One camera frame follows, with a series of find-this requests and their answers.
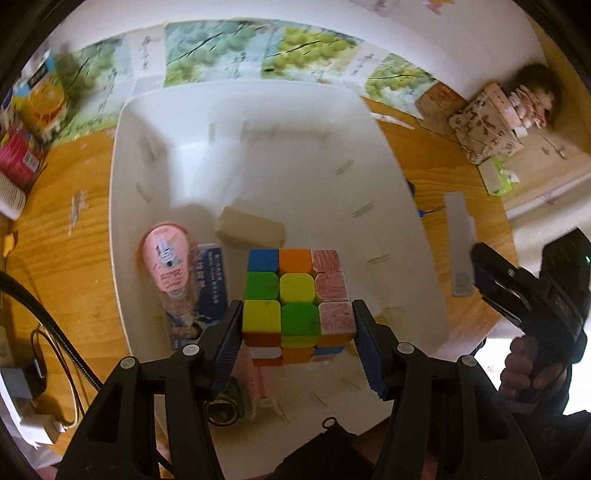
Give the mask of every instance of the pink object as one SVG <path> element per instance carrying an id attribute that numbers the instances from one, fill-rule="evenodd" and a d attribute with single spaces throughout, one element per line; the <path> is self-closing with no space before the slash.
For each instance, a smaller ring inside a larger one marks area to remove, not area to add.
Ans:
<path id="1" fill-rule="evenodd" d="M 340 272 L 326 272 L 316 275 L 316 296 L 320 301 L 348 301 L 349 292 L 345 276 Z"/>
<path id="2" fill-rule="evenodd" d="M 55 480 L 57 476 L 57 469 L 54 466 L 44 466 L 36 470 L 43 480 Z"/>
<path id="3" fill-rule="evenodd" d="M 353 305 L 349 301 L 329 301 L 318 306 L 320 313 L 320 332 L 322 335 L 355 335 Z"/>
<path id="4" fill-rule="evenodd" d="M 199 287 L 194 281 L 187 232 L 174 223 L 159 223 L 144 235 L 139 252 L 156 285 L 164 311 L 174 316 L 191 313 L 197 303 Z"/>
<path id="5" fill-rule="evenodd" d="M 338 250 L 311 250 L 312 269 L 316 273 L 342 272 Z"/>

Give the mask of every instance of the wooden table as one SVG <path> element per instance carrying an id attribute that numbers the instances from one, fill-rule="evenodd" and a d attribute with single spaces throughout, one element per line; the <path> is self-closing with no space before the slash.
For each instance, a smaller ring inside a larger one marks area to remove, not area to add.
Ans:
<path id="1" fill-rule="evenodd" d="M 487 195 L 478 171 L 459 145 L 419 126 L 411 116 L 368 101 L 374 112 L 391 115 L 415 126 L 407 129 L 380 122 L 400 166 L 416 188 L 417 206 L 431 210 L 446 192 L 465 194 L 480 241 L 487 242 L 511 262 L 517 259 L 511 228 L 499 199 Z M 113 131 L 99 132 L 51 150 L 47 169 L 37 180 L 21 218 L 12 230 L 18 243 L 8 258 L 7 272 L 29 289 L 55 318 L 82 357 L 105 380 L 116 363 L 129 354 L 115 300 L 109 255 L 108 193 Z M 72 197 L 84 198 L 76 224 L 70 228 Z M 423 224 L 445 295 L 451 338 L 441 350 L 446 357 L 469 352 L 499 319 L 481 301 L 452 298 L 447 259 L 446 214 L 427 215 Z M 16 361 L 31 358 L 29 335 L 35 319 L 20 304 L 5 301 L 12 323 L 7 334 Z M 52 351 L 42 343 L 48 367 L 47 391 L 38 413 L 73 418 L 66 376 Z M 95 396 L 80 374 L 74 378 L 85 407 Z M 56 444 L 63 452 L 68 432 Z"/>

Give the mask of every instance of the white tray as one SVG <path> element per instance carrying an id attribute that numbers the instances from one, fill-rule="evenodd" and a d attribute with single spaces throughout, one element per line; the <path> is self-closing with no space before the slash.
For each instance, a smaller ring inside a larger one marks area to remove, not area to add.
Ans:
<path id="1" fill-rule="evenodd" d="M 286 247 L 339 249 L 352 298 L 374 314 L 384 311 L 399 339 L 433 355 L 448 338 L 417 208 L 364 102 L 312 83 L 197 83 L 132 100 L 117 130 L 111 256 L 125 334 L 140 361 L 170 354 L 151 286 L 136 265 L 142 234 L 171 220 L 199 243 L 216 242 L 213 223 L 226 205 L 283 222 Z M 222 246 L 229 297 L 242 298 L 248 252 Z M 391 406 L 369 390 L 349 353 L 325 367 L 277 368 L 273 377 L 289 422 L 239 423 L 217 433 L 229 480 L 271 472 L 326 417 L 362 433 L 389 415 Z"/>

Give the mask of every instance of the white wall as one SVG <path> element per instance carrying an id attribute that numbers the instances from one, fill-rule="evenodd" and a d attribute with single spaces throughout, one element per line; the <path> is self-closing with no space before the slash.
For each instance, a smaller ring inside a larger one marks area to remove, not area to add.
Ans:
<path id="1" fill-rule="evenodd" d="M 78 50 L 165 21 L 235 17 L 290 20 L 354 35 L 405 57 L 466 99 L 490 80 L 504 81 L 526 63 L 545 61 L 512 0 L 455 0 L 442 6 L 441 16 L 421 0 L 400 0 L 388 17 L 348 0 L 86 0 L 56 29 L 51 46 Z"/>

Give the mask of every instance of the wrapped box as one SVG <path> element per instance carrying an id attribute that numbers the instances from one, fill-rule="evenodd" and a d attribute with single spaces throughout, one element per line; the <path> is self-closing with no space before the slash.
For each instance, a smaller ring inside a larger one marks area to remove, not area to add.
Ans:
<path id="1" fill-rule="evenodd" d="M 523 148 L 513 132 L 521 120 L 497 83 L 487 85 L 473 101 L 449 118 L 468 160 L 479 165 L 487 158 L 508 158 Z"/>

